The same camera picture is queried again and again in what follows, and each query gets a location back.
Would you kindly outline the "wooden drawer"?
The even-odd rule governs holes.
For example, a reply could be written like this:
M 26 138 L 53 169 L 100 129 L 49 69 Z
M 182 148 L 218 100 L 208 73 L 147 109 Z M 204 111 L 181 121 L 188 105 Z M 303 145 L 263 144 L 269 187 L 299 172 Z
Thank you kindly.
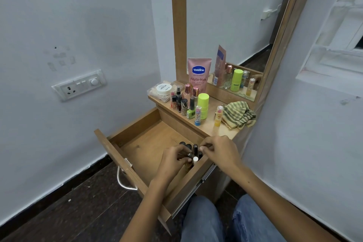
M 193 146 L 205 138 L 196 126 L 188 124 L 181 116 L 167 112 L 161 107 L 151 109 L 139 120 L 109 137 L 106 137 L 99 129 L 94 133 L 118 166 L 116 177 L 119 184 L 123 186 L 119 178 L 122 172 L 132 185 L 125 189 L 137 190 L 141 197 L 144 197 L 151 180 L 157 173 L 165 148 L 180 142 Z M 163 199 L 158 220 L 170 235 L 176 233 L 176 226 L 170 219 L 171 214 L 165 207 L 165 200 L 192 168 L 183 167 L 179 171 Z

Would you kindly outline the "metal drawer slide rail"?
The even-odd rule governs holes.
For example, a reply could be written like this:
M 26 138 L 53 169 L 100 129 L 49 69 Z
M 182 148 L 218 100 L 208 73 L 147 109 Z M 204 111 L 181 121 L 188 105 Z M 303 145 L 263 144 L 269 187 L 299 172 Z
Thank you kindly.
M 214 171 L 216 165 L 210 160 L 197 162 L 195 166 L 184 176 L 178 186 L 165 200 L 165 207 L 170 212 L 173 220 L 191 196 L 197 191 L 209 175 Z

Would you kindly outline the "person's right hand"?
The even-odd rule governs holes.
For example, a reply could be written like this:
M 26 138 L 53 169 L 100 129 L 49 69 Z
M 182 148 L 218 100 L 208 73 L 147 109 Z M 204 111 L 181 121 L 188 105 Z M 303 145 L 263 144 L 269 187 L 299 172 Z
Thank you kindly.
M 242 167 L 242 161 L 237 146 L 226 135 L 217 136 L 214 156 L 207 157 L 230 178 L 233 178 Z

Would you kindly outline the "tall wall mirror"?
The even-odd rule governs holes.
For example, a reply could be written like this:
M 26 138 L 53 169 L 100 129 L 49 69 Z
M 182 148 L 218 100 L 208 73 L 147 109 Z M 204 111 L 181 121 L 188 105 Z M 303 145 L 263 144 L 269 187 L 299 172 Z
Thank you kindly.
M 252 72 L 237 70 L 273 44 L 271 39 L 284 0 L 186 0 L 187 58 L 211 59 L 209 84 L 255 101 L 257 81 Z

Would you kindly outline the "wooden dressing table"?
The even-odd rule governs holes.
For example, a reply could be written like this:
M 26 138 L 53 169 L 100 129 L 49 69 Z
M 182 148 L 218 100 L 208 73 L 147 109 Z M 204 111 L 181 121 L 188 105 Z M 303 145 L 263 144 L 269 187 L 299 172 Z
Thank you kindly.
M 229 130 L 224 123 L 222 124 L 222 127 L 216 127 L 214 126 L 215 114 L 214 111 L 211 111 L 211 108 L 216 108 L 219 104 L 226 105 L 227 103 L 242 100 L 246 101 L 249 108 L 251 108 L 256 113 L 256 116 L 259 117 L 306 1 L 307 0 L 286 0 L 286 8 L 282 15 L 275 42 L 272 51 L 270 52 L 269 60 L 267 61 L 254 102 L 233 95 L 232 92 L 223 92 L 222 89 L 213 88 L 211 84 L 206 86 L 206 92 L 210 96 L 210 110 L 208 111 L 207 118 L 201 121 L 201 125 L 196 126 L 197 130 L 204 134 L 205 137 L 227 135 L 230 139 L 233 139 L 237 136 L 238 139 L 242 140 L 242 143 L 247 143 L 252 127 L 248 128 L 245 126 L 242 130 Z M 186 54 L 187 51 L 187 28 L 183 27 L 183 23 L 187 21 L 186 2 L 187 0 L 172 0 L 176 77 L 178 83 L 181 83 L 181 81 L 187 77 L 186 74 L 182 74 L 181 70 L 182 61 L 186 62 L 186 59 L 183 59 L 182 55 Z M 161 107 L 167 112 L 172 112 L 174 115 L 181 116 L 188 124 L 195 125 L 194 119 L 187 119 L 186 116 L 182 116 L 181 113 L 173 110 L 168 103 L 162 102 L 151 96 L 148 96 L 148 98 L 155 102 L 156 107 Z M 222 194 L 222 190 L 228 185 L 229 181 L 227 181 L 225 174 L 213 172 L 211 173 L 212 180 L 207 181 L 207 185 L 202 186 L 202 190 L 199 194 L 202 194 L 215 202 L 218 200 Z

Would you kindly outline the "neon green stick container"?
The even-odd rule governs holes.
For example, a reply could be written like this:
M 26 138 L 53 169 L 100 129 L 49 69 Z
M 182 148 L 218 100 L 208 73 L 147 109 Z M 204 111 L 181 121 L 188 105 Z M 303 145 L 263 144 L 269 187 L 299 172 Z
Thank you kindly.
M 198 96 L 197 106 L 201 107 L 201 120 L 205 120 L 208 116 L 209 95 L 207 93 L 200 93 Z

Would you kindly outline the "white window frame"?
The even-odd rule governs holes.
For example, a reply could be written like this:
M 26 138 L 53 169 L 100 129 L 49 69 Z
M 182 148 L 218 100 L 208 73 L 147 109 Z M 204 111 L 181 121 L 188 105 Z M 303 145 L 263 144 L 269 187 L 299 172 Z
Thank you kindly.
M 337 0 L 296 79 L 363 98 L 363 0 Z

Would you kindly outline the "white wall switch panel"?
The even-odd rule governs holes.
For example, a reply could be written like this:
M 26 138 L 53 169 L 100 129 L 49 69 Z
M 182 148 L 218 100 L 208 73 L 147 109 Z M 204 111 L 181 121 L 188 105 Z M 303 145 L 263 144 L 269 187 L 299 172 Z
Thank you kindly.
M 107 80 L 102 70 L 93 71 L 52 86 L 52 90 L 59 97 L 61 102 L 66 102 L 81 94 L 88 93 L 107 85 Z

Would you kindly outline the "pink lotion tube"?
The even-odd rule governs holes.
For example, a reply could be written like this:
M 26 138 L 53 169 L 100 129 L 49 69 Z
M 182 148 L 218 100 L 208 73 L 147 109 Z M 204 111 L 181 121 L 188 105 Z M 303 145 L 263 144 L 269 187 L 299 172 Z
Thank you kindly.
M 187 59 L 189 83 L 193 88 L 197 87 L 199 93 L 206 93 L 211 62 L 211 58 Z

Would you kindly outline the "person's right forearm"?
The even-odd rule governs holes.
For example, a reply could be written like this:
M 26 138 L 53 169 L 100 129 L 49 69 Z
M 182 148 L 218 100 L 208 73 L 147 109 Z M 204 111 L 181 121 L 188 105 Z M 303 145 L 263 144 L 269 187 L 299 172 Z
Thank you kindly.
M 247 192 L 287 242 L 340 242 L 242 163 L 229 163 L 224 172 Z

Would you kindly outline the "person's right leg blue jeans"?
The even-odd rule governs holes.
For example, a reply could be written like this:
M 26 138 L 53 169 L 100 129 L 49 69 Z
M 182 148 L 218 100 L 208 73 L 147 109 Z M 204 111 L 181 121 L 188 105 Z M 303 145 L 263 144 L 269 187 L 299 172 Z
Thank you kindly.
M 286 242 L 248 194 L 237 202 L 226 239 L 229 242 Z

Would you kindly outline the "white round cream jar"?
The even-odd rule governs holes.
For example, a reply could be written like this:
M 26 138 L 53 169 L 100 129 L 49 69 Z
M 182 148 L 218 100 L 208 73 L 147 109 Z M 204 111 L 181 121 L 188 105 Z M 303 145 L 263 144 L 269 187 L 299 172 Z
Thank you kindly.
M 158 95 L 166 96 L 166 95 L 170 94 L 170 91 L 172 90 L 172 88 L 173 87 L 171 84 L 161 83 L 161 84 L 157 85 L 156 91 L 157 91 Z

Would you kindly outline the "green striped cloth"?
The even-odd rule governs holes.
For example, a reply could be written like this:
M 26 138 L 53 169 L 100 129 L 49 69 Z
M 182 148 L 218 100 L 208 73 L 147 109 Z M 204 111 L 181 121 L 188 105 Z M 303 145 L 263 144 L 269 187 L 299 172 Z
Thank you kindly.
M 245 101 L 231 102 L 223 107 L 221 120 L 229 130 L 242 130 L 243 127 L 249 128 L 256 123 L 256 114 Z

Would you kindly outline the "person's leg blue jeans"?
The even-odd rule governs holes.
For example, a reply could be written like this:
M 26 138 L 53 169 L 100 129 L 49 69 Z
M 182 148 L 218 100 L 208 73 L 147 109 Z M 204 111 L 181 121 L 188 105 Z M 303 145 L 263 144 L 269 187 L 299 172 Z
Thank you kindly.
M 237 202 L 226 239 L 229 242 L 286 242 L 248 194 Z
M 205 196 L 193 197 L 182 224 L 180 242 L 224 241 L 224 228 L 215 205 Z

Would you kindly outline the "person's left hand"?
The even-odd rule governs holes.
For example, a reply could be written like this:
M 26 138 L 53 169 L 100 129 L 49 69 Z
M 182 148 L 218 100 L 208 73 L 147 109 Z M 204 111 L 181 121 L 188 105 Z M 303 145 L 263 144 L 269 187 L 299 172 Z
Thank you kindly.
M 154 180 L 163 185 L 169 185 L 184 165 L 174 165 L 174 147 L 166 148 L 162 154 L 161 162 Z

